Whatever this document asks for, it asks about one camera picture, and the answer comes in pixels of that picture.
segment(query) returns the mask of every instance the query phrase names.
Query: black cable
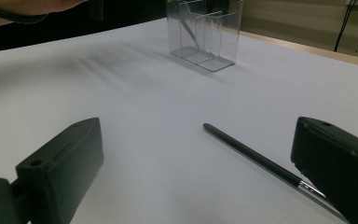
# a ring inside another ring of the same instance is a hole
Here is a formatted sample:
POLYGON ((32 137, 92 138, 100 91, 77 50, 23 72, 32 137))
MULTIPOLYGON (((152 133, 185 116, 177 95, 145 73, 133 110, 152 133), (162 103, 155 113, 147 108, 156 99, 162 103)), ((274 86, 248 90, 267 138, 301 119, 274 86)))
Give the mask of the black cable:
POLYGON ((7 21, 14 21, 16 23, 21 24, 33 24, 40 22, 46 18, 48 14, 43 15, 35 15, 35 16, 25 16, 25 15, 19 15, 11 12, 4 11, 0 9, 0 18, 7 20, 7 21))
POLYGON ((353 6, 356 3, 356 1, 357 0, 351 0, 350 4, 348 5, 347 12, 345 13, 344 22, 342 22, 341 31, 339 32, 337 42, 336 42, 336 46, 334 47, 334 52, 337 52, 339 41, 341 40, 342 34, 344 33, 345 27, 347 26, 348 18, 351 15, 351 10, 353 9, 353 6))

